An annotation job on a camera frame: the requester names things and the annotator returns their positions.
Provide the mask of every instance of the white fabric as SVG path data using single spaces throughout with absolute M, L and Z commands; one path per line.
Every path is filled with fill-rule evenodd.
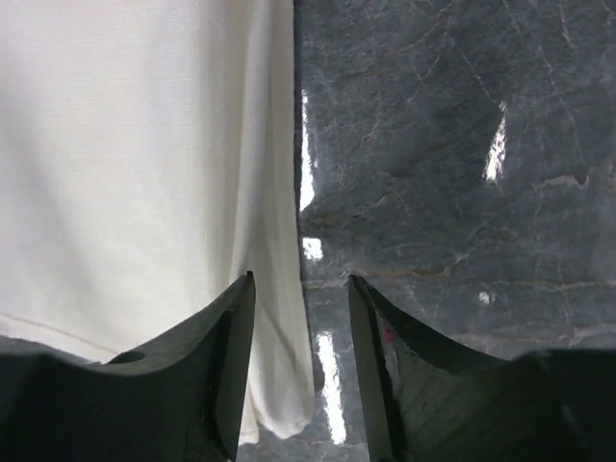
M 254 270 L 242 442 L 312 415 L 292 0 L 0 0 L 0 334 L 106 361 Z

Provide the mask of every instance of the screw hole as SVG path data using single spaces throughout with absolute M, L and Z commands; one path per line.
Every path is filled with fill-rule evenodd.
M 112 359 L 107 364 L 126 364 L 126 363 L 134 363 L 136 361 L 140 361 L 145 357 L 145 354 L 140 351 L 124 351 Z

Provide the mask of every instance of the black object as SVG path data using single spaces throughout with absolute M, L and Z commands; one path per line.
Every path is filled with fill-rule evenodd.
M 467 348 L 349 280 L 372 461 L 616 460 L 616 353 L 548 350 L 508 362 Z M 394 394 L 379 334 L 394 333 Z
M 0 349 L 0 460 L 235 460 L 254 299 L 249 274 L 105 365 Z

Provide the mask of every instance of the white curtain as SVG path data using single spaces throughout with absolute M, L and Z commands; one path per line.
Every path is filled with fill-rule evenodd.
M 312 415 L 292 0 L 0 0 L 0 334 L 106 361 L 257 285 L 242 442 Z

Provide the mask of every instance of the glossy surface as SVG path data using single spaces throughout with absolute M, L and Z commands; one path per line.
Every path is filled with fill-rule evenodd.
M 368 460 L 346 278 L 503 358 L 616 346 L 616 2 L 302 0 L 314 422 L 242 460 Z

